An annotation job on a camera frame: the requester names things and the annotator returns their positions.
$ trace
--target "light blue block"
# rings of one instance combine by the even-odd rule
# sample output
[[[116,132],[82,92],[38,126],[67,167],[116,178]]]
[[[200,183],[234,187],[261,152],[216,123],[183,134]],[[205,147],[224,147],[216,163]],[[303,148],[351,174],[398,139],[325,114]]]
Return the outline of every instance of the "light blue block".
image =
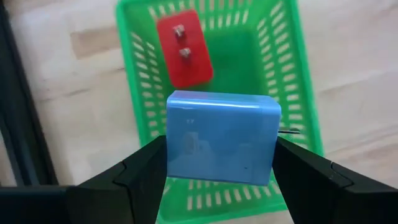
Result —
[[[175,91],[167,99],[168,176],[267,185],[280,117],[269,96]]]

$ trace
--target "red block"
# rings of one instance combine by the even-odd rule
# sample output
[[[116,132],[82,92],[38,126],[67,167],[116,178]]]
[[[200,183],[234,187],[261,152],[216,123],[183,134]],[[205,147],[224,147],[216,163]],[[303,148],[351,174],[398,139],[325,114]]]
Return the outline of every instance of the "red block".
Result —
[[[183,29],[180,36],[176,29]],[[174,87],[187,88],[206,83],[213,78],[205,37],[195,10],[159,19],[157,31]],[[190,53],[187,55],[187,51],[183,49],[189,49]]]

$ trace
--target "black frame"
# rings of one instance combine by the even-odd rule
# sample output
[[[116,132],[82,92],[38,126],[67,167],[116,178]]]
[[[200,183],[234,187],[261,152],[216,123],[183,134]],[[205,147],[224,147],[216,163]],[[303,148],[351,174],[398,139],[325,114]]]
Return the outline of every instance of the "black frame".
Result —
[[[0,6],[0,130],[18,186],[58,184],[3,0]]]

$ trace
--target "metal pin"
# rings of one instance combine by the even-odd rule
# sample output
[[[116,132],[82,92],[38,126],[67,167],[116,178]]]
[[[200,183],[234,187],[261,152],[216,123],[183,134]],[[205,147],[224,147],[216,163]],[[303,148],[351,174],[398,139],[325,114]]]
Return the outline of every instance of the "metal pin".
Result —
[[[184,58],[189,58],[191,55],[191,50],[188,47],[185,47],[184,49],[180,50],[180,55]]]
[[[177,38],[181,38],[185,34],[185,28],[181,24],[177,25],[177,26],[174,27],[174,32],[175,32],[175,35],[177,36]]]
[[[300,130],[298,128],[280,128],[278,133],[281,134],[300,134]]]

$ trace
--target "plastic basket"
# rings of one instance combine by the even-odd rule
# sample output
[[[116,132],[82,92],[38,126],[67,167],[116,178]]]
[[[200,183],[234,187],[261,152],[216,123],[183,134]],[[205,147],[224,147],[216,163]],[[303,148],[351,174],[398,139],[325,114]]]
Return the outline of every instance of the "plastic basket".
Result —
[[[140,141],[165,133],[167,97],[174,91],[155,20],[195,8],[214,78],[195,90],[270,95],[282,106],[283,135],[323,154],[295,0],[125,0],[117,20]],[[206,223],[286,209],[272,176],[267,187],[167,179],[159,223]]]

